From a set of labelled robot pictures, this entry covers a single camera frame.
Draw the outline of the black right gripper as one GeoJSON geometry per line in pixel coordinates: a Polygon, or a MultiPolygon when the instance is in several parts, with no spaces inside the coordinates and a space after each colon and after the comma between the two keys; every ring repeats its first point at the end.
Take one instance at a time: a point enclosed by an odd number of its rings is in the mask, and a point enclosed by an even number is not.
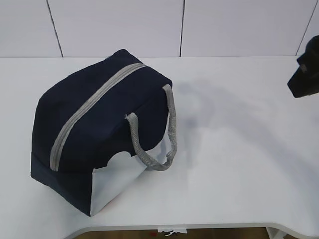
{"type": "Polygon", "coordinates": [[[299,65],[287,85],[295,98],[319,92],[319,36],[306,45],[305,52],[297,59],[299,65]]]}

